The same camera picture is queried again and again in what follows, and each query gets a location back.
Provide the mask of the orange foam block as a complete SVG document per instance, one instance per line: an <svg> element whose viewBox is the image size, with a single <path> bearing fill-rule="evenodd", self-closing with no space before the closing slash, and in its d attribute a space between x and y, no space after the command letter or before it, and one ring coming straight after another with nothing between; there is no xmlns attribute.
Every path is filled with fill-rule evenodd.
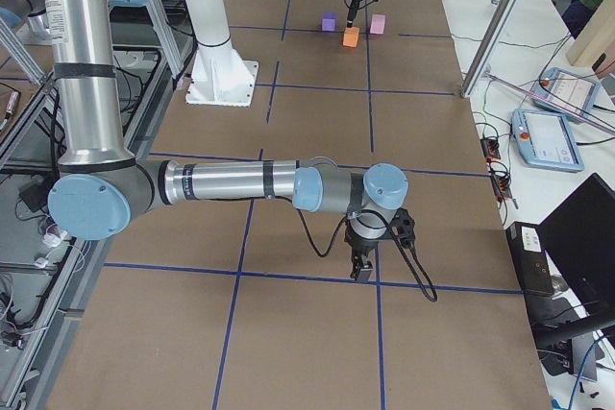
<svg viewBox="0 0 615 410"><path fill-rule="evenodd" d="M359 27L346 27L343 33L342 45L347 48L356 49L360 38Z"/></svg>

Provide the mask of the purple foam block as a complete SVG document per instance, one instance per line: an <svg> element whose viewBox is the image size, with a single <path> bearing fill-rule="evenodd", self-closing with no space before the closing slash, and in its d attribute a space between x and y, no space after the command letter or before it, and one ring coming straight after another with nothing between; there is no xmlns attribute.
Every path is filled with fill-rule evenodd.
<svg viewBox="0 0 615 410"><path fill-rule="evenodd" d="M324 12L321 18L321 30L323 32L334 32L336 30L336 20L335 12Z"/></svg>

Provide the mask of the pink foam block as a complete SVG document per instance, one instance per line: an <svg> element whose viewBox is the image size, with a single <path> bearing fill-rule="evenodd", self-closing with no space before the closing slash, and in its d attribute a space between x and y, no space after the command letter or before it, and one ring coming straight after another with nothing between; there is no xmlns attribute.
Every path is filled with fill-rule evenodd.
<svg viewBox="0 0 615 410"><path fill-rule="evenodd" d="M370 35L381 36L384 34L386 24L386 16L384 14L373 14L370 22Z"/></svg>

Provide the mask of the black box device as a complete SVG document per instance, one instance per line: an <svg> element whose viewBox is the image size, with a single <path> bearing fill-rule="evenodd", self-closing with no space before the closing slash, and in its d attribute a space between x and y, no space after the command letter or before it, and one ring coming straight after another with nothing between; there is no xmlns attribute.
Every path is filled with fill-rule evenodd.
<svg viewBox="0 0 615 410"><path fill-rule="evenodd" d="M550 298L554 294L554 288L537 226L513 222L505 233L516 277L523 293Z"/></svg>

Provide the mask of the near teach pendant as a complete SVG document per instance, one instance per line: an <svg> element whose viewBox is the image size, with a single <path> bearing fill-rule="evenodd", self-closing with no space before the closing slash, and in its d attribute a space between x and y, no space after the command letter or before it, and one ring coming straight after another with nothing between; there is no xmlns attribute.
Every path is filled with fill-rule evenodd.
<svg viewBox="0 0 615 410"><path fill-rule="evenodd" d="M584 163L571 127L562 114L515 109L511 128L518 151L532 167L577 173Z"/></svg>

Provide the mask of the teach pendant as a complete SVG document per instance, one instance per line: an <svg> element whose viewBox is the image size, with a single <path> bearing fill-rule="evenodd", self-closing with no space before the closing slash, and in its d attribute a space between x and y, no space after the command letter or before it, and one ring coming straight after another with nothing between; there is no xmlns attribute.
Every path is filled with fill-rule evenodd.
<svg viewBox="0 0 615 410"><path fill-rule="evenodd" d="M596 80L553 67L534 84L532 101L542 109L563 113L570 120L571 112L588 119L600 88Z"/></svg>
<svg viewBox="0 0 615 410"><path fill-rule="evenodd" d="M518 151L532 167L577 173L584 163L571 127L562 114L515 109L511 128Z"/></svg>

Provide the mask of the black laptop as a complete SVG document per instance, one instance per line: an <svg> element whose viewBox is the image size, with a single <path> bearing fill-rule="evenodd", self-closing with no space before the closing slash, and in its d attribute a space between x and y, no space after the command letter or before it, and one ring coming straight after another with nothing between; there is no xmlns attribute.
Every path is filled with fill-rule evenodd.
<svg viewBox="0 0 615 410"><path fill-rule="evenodd" d="M540 242L589 315L534 331L539 349L585 333L614 334L614 189L591 174L538 227Z"/></svg>

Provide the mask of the far teach pendant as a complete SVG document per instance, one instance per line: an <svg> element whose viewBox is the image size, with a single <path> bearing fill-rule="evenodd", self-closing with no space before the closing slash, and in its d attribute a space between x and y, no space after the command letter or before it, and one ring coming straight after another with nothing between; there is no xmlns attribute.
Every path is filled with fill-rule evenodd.
<svg viewBox="0 0 615 410"><path fill-rule="evenodd" d="M571 112L588 119L600 88L596 80L553 67L534 84L532 101L542 109L563 113L570 120Z"/></svg>

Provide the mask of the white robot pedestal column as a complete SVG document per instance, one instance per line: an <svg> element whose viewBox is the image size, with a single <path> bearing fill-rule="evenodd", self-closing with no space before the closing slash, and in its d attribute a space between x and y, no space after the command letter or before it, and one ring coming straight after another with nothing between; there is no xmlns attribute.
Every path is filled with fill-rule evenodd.
<svg viewBox="0 0 615 410"><path fill-rule="evenodd" d="M258 63L234 49L224 0L185 0L197 42L186 101L191 105L248 107Z"/></svg>

